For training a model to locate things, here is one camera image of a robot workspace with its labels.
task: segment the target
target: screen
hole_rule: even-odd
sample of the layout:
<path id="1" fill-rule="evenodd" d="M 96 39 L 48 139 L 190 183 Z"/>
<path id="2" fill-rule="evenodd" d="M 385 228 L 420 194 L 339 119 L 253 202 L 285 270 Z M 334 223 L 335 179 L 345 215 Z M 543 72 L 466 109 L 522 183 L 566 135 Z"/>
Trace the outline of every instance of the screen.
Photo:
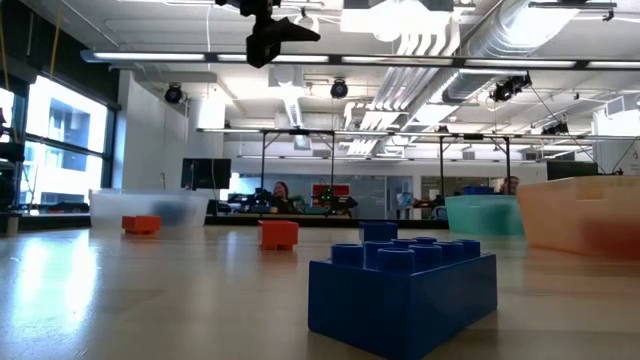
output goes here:
<path id="1" fill-rule="evenodd" d="M 547 180 L 598 175 L 598 164 L 580 161 L 548 161 Z"/>
<path id="2" fill-rule="evenodd" d="M 182 188 L 228 189 L 230 179 L 231 159 L 182 160 Z"/>

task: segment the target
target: computer monitor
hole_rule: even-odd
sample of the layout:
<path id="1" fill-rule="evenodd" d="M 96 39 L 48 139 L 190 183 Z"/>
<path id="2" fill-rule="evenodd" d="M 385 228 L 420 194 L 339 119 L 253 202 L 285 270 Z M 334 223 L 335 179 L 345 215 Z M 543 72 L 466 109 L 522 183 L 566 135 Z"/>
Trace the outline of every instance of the computer monitor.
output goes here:
<path id="1" fill-rule="evenodd" d="M 598 175 L 598 164 L 581 161 L 548 161 L 547 180 Z"/>
<path id="2" fill-rule="evenodd" d="M 228 189 L 231 179 L 231 159 L 182 160 L 182 187 L 197 189 Z"/>

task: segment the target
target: clear plastic bin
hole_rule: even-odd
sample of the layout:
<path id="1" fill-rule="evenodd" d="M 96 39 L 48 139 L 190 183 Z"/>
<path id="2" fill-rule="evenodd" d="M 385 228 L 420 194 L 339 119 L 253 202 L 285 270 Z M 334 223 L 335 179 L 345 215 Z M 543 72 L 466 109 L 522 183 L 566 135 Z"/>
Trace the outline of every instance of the clear plastic bin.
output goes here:
<path id="1" fill-rule="evenodd" d="M 640 177 L 589 176 L 518 188 L 530 246 L 640 259 Z"/>
<path id="2" fill-rule="evenodd" d="M 195 191 L 92 191 L 91 226 L 120 228 L 123 216 L 156 215 L 162 226 L 201 227 L 209 204 L 208 194 Z"/>
<path id="3" fill-rule="evenodd" d="M 524 234 L 515 196 L 449 196 L 445 202 L 452 232 L 472 235 Z"/>

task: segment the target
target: window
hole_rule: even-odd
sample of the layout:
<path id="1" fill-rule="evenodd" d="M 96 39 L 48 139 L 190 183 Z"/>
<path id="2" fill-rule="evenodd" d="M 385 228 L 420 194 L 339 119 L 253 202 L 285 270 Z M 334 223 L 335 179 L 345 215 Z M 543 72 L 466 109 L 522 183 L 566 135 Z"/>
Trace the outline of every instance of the window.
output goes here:
<path id="1" fill-rule="evenodd" d="M 89 190 L 100 189 L 102 159 L 27 141 L 21 202 L 56 204 L 60 201 L 89 202 Z"/>
<path id="2" fill-rule="evenodd" d="M 11 127 L 11 121 L 13 120 L 13 100 L 13 93 L 0 89 L 0 109 L 2 109 L 2 115 L 6 121 L 6 123 L 3 124 L 5 128 Z M 2 134 L 0 142 L 9 142 L 9 135 Z"/>
<path id="3" fill-rule="evenodd" d="M 107 108 L 51 80 L 29 89 L 27 133 L 103 152 Z"/>
<path id="4" fill-rule="evenodd" d="M 29 88 L 20 203 L 89 203 L 89 191 L 102 187 L 104 164 L 110 164 L 105 151 L 110 114 L 105 106 L 38 77 Z"/>

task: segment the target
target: woman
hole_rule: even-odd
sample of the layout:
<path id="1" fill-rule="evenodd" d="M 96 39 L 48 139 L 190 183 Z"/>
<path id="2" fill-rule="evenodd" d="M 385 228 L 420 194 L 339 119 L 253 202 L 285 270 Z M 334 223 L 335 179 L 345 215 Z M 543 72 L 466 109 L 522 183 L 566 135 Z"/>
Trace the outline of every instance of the woman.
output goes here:
<path id="1" fill-rule="evenodd" d="M 287 184 L 278 181 L 273 187 L 273 203 L 271 206 L 278 208 L 279 214 L 296 214 L 298 211 L 289 201 L 289 188 Z"/>
<path id="2" fill-rule="evenodd" d="M 502 185 L 500 185 L 500 194 L 516 195 L 518 185 L 520 185 L 520 179 L 517 176 L 506 177 L 504 178 Z"/>

